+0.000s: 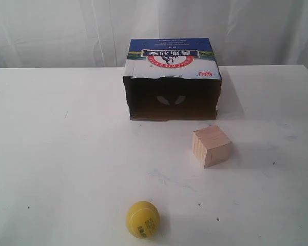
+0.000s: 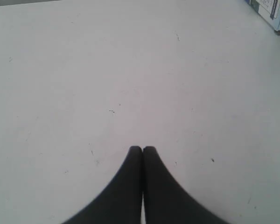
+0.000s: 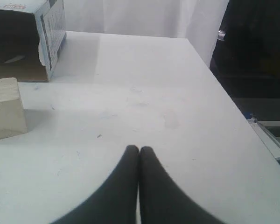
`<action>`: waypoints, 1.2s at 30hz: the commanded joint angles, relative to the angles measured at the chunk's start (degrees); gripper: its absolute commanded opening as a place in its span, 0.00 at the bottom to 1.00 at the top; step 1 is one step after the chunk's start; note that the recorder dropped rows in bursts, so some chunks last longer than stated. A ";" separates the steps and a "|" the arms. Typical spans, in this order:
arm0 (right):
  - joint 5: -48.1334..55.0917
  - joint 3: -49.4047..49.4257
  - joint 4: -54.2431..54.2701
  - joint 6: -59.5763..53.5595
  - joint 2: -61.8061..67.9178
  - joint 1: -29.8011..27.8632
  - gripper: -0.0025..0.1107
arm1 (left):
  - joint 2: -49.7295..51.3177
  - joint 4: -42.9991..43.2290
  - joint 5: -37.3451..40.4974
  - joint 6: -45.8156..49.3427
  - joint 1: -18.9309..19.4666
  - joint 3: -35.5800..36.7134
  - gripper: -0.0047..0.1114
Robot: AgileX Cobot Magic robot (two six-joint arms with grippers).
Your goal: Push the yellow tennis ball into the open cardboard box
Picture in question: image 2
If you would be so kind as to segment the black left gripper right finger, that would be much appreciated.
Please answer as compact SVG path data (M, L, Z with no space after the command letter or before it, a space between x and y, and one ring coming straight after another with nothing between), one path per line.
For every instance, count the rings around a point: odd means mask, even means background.
M192 198L170 174L155 147L143 149L144 208L147 224L227 223Z

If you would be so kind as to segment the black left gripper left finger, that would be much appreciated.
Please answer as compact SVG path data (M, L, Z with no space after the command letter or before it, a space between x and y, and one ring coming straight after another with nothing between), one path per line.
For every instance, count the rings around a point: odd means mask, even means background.
M67 224L140 224L142 208L142 149L129 148L116 175Z

